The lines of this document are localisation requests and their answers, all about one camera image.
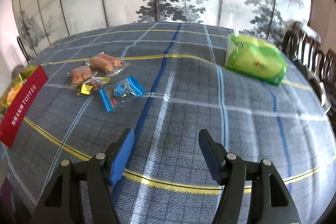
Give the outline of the plaid blue grey tablecloth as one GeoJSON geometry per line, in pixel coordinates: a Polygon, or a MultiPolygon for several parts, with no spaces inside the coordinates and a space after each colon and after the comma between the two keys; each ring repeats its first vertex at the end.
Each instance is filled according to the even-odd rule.
{"type": "Polygon", "coordinates": [[[60,39],[33,58],[48,81],[12,148],[1,147],[1,178],[13,201],[33,210],[62,159],[91,158],[135,131],[135,150],[116,209],[122,223],[210,223],[221,192],[198,144],[205,128],[244,160],[269,159],[303,223],[315,223],[335,194],[335,140],[306,79],[289,64],[279,86],[224,68],[223,28],[127,24],[60,39]],[[106,53],[129,61],[112,78],[134,76],[146,90],[108,113],[97,94],[80,95],[68,73],[106,53]]]}

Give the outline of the blue candy snack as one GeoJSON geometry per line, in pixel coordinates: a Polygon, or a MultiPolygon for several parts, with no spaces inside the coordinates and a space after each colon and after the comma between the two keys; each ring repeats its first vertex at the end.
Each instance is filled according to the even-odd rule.
{"type": "Polygon", "coordinates": [[[146,90],[134,76],[129,76],[116,83],[108,93],[106,89],[98,90],[98,95],[102,101],[106,112],[110,113],[117,105],[129,101],[133,97],[140,97],[146,90]]]}

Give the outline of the dark wooden chair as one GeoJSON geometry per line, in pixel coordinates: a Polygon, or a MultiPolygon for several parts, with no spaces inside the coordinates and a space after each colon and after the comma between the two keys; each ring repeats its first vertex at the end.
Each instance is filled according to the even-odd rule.
{"type": "Polygon", "coordinates": [[[321,37],[304,22],[296,21],[282,41],[282,52],[306,75],[316,73],[321,58],[321,37]]]}
{"type": "Polygon", "coordinates": [[[318,61],[314,72],[308,73],[308,81],[325,109],[329,119],[335,123],[335,51],[329,49],[327,54],[319,50],[314,61],[318,61]]]}

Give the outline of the clear sausage snack packet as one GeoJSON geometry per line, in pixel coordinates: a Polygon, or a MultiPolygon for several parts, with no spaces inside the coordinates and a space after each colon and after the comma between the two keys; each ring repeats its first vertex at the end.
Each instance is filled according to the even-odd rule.
{"type": "Polygon", "coordinates": [[[105,53],[99,53],[96,56],[89,58],[86,61],[86,65],[104,73],[106,76],[113,76],[128,68],[130,63],[105,53]]]}

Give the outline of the red gold toffee tin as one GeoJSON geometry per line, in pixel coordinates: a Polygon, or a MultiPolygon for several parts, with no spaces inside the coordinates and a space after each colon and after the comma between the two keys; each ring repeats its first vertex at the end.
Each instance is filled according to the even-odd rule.
{"type": "Polygon", "coordinates": [[[41,65],[18,65],[11,75],[11,83],[1,96],[1,142],[8,148],[14,144],[23,118],[47,82],[41,65]]]}

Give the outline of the yellow snack packet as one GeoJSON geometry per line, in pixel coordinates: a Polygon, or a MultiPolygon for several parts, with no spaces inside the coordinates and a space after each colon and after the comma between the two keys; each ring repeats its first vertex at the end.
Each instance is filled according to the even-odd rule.
{"type": "Polygon", "coordinates": [[[92,77],[80,85],[77,95],[90,95],[105,87],[110,82],[110,77],[92,77]]]}

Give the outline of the green tissue pack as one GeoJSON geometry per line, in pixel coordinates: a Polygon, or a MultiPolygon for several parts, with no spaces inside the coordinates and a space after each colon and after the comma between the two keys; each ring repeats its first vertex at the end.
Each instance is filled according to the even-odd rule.
{"type": "Polygon", "coordinates": [[[265,40],[238,32],[228,35],[225,68],[279,86],[287,67],[278,48],[265,40]]]}

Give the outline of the black metal chair left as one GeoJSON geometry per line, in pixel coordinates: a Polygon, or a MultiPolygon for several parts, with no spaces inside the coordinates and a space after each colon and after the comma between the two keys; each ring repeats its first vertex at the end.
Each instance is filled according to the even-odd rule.
{"type": "Polygon", "coordinates": [[[26,62],[29,63],[30,62],[30,58],[29,58],[29,56],[28,56],[28,54],[27,54],[27,52],[25,50],[25,47],[24,47],[24,45],[22,43],[22,40],[21,40],[20,36],[17,36],[17,42],[18,42],[18,46],[21,49],[21,52],[24,55],[24,58],[25,58],[26,62]]]}

